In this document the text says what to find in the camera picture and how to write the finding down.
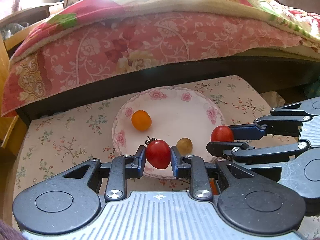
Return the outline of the dark bed frame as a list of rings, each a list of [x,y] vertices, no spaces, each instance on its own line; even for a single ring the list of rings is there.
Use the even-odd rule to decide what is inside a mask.
[[[45,115],[64,112],[101,100],[216,77],[238,75],[257,92],[281,90],[317,80],[319,62],[275,56],[229,56],[173,63],[96,81],[17,109],[26,125]]]

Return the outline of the pink floral blanket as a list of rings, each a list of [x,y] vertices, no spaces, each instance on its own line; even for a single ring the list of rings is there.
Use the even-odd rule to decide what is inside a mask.
[[[38,25],[13,54],[2,115],[67,90],[175,62],[288,48],[302,38],[204,0],[83,0]]]

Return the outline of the yellow green floral quilt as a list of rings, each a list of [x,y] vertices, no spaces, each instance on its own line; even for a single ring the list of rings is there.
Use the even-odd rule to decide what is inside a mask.
[[[302,38],[302,44],[319,53],[319,13],[292,7],[278,0],[204,0],[213,12],[252,18]]]

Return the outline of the floral tablecloth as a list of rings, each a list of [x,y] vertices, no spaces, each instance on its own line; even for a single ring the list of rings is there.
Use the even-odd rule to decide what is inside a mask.
[[[229,124],[251,121],[269,110],[267,102],[242,78],[233,75],[192,82],[186,88],[212,99]],[[65,113],[31,122],[19,155],[14,195],[67,170],[83,161],[98,158],[111,161],[117,156],[112,144],[112,124],[116,113],[130,96],[96,102]],[[131,219],[115,217],[114,223],[98,227],[104,239],[193,239],[192,234],[178,233],[174,219],[167,222],[167,233],[143,222],[156,222],[153,211],[159,200],[147,200],[142,214],[136,206],[126,206]]]

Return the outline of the small mandarin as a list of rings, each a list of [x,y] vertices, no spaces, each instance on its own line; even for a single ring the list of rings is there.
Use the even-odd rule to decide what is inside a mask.
[[[217,191],[217,187],[215,185],[215,180],[214,179],[210,179],[210,187],[212,189],[212,193],[213,195],[218,195],[218,191]]]

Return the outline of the red cherry tomato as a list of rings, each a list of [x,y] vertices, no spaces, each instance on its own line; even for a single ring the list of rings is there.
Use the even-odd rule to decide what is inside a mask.
[[[150,165],[160,170],[166,169],[171,162],[169,145],[164,140],[150,137],[145,141],[145,144],[145,156]]]
[[[234,141],[232,130],[228,126],[217,126],[211,134],[211,141],[231,142]]]

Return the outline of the floral white plate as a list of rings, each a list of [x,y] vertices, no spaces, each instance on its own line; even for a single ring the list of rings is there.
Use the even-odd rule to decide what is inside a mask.
[[[131,116],[138,110],[148,113],[151,127],[134,128]],[[193,144],[192,154],[209,162],[207,152],[212,131],[226,123],[219,107],[205,95],[183,87],[158,87],[138,93],[120,108],[112,126],[113,146],[119,155],[133,155],[148,137],[174,146],[182,138]]]

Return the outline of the red cherry tomato front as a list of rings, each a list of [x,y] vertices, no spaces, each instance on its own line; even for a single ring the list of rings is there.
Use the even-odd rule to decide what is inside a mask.
[[[150,165],[160,170],[166,169],[171,162],[169,145],[164,140],[150,137],[145,141],[145,144],[145,156]]]

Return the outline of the orange cherry tomato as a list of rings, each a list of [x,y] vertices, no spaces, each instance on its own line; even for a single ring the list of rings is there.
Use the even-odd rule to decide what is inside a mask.
[[[146,111],[138,110],[131,117],[132,125],[138,131],[146,131],[152,125],[152,120]]]

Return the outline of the longan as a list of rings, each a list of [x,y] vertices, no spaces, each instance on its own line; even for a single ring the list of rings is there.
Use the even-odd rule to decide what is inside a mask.
[[[180,155],[189,155],[193,151],[193,143],[189,138],[181,138],[176,143],[176,147]]]

